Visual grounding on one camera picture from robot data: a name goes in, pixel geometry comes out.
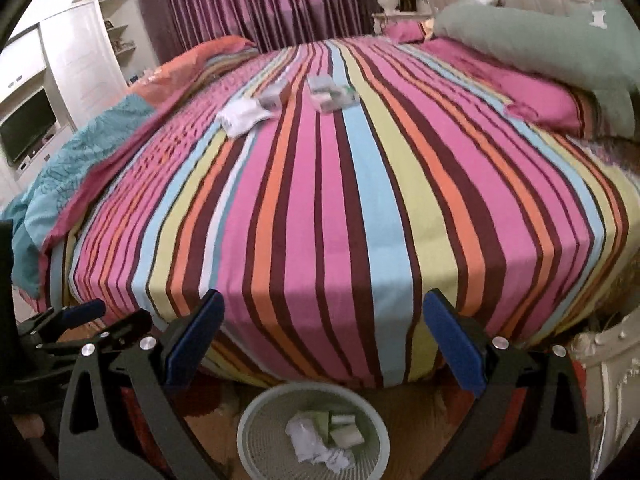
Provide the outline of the person's hand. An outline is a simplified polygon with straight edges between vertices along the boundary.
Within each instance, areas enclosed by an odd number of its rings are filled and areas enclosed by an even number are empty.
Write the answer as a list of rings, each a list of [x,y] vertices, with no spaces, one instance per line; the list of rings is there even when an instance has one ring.
[[[15,415],[12,419],[18,432],[25,440],[40,439],[46,431],[43,419],[37,414]]]

